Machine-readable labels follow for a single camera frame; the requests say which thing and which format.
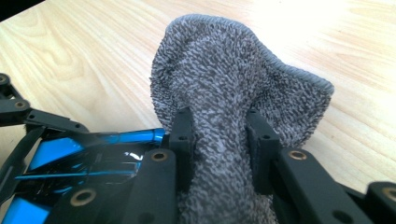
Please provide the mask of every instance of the wooden table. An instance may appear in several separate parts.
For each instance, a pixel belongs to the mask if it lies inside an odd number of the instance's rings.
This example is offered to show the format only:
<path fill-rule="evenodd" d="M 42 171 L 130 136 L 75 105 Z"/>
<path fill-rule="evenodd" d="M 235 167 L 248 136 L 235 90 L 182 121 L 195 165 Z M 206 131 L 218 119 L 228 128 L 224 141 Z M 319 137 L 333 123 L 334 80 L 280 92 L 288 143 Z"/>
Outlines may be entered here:
<path fill-rule="evenodd" d="M 391 1 L 48 0 L 0 23 L 0 72 L 32 107 L 92 132 L 160 127 L 150 67 L 165 27 L 189 13 L 241 21 L 284 63 L 330 80 L 304 146 L 335 180 L 396 182 L 396 5 Z M 23 135 L 0 129 L 0 164 Z"/>

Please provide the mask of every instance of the light wood surface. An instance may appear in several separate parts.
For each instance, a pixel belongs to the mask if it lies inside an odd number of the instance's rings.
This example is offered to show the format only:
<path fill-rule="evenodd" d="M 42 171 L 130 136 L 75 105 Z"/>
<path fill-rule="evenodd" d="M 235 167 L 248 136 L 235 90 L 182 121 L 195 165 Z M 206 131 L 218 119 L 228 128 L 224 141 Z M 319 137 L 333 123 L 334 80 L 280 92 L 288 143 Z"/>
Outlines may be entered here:
<path fill-rule="evenodd" d="M 160 127 L 150 67 L 165 27 L 189 13 L 241 21 L 284 63 L 335 86 L 305 145 L 335 180 L 396 182 L 396 5 L 379 0 L 48 0 L 0 23 L 0 72 L 32 107 L 92 132 Z M 0 129 L 0 164 L 23 135 Z"/>

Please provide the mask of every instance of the fuzzy gray fabric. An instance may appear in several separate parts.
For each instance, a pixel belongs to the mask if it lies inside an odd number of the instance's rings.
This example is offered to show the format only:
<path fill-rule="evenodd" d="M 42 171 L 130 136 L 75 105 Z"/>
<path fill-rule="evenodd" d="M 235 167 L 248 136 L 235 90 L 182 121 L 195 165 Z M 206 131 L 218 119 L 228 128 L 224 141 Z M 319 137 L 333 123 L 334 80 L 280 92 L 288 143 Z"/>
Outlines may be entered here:
<path fill-rule="evenodd" d="M 284 147 L 300 147 L 329 105 L 333 86 L 283 64 L 243 24 L 187 15 L 173 21 L 152 65 L 157 116 L 191 109 L 195 172 L 180 195 L 180 223 L 276 223 L 271 198 L 251 184 L 246 113 L 258 109 Z"/>

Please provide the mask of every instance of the microfiber cloth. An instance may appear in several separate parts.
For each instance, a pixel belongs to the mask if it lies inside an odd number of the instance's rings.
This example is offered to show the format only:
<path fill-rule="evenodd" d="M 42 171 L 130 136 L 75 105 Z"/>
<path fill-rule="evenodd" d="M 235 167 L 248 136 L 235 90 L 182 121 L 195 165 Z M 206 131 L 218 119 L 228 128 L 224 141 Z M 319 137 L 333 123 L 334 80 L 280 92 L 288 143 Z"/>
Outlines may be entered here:
<path fill-rule="evenodd" d="M 301 147 L 332 84 L 283 64 L 242 23 L 193 14 L 166 28 L 150 87 L 168 133 L 179 109 L 192 114 L 195 168 L 178 197 L 179 223 L 277 223 L 271 197 L 252 186 L 246 114 L 259 110 L 283 147 Z"/>

